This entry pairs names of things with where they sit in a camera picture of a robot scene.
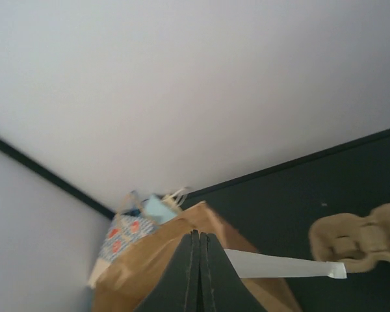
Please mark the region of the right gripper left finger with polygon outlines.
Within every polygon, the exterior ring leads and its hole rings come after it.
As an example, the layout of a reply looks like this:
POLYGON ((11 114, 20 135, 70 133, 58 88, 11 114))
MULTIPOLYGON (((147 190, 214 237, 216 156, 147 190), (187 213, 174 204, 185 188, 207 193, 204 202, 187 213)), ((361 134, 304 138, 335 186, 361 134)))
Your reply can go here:
POLYGON ((193 230, 182 237, 159 282, 135 311, 198 310, 200 234, 193 230))

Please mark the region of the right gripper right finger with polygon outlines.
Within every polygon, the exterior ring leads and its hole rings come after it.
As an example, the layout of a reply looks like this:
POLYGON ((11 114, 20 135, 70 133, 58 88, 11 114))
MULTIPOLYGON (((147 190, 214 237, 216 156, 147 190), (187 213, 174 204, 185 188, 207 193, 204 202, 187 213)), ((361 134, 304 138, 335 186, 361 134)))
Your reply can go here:
POLYGON ((235 272, 216 235, 200 233, 199 311, 264 311, 235 272))

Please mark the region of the single white straw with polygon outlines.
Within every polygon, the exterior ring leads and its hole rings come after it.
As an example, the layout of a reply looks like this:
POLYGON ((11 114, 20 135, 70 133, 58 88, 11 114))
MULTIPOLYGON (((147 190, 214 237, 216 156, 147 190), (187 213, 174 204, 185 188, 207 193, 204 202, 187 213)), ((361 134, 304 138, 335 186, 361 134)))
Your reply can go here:
POLYGON ((347 278, 345 265, 340 262, 276 257, 231 249, 224 251, 240 278, 347 278))

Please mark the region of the brown paper bag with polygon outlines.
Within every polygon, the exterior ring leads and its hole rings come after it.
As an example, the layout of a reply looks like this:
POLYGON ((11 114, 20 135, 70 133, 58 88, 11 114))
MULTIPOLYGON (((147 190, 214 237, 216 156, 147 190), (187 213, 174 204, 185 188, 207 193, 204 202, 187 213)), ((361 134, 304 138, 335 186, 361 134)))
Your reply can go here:
MULTIPOLYGON (((130 244, 98 278, 94 311, 135 311, 159 282, 182 237, 196 230, 217 236, 223 249, 257 249, 217 212, 200 202, 130 244)), ((264 311, 299 311, 283 278, 240 278, 264 311)))

